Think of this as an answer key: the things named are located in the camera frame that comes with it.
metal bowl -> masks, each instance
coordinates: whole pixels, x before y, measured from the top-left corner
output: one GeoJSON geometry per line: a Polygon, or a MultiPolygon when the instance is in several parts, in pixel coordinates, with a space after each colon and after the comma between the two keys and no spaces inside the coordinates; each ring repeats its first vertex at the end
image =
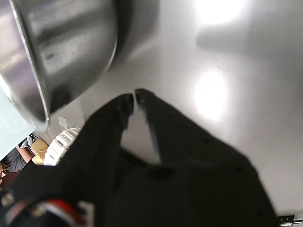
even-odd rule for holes
{"type": "Polygon", "coordinates": [[[112,0],[0,1],[0,86],[39,131],[109,67],[116,49],[112,0]]]}

light blue surface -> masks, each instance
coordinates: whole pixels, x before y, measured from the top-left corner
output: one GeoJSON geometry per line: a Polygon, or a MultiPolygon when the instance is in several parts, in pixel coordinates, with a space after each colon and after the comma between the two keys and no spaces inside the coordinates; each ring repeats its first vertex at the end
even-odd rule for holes
{"type": "Polygon", "coordinates": [[[33,131],[0,88],[0,160],[33,131]]]}

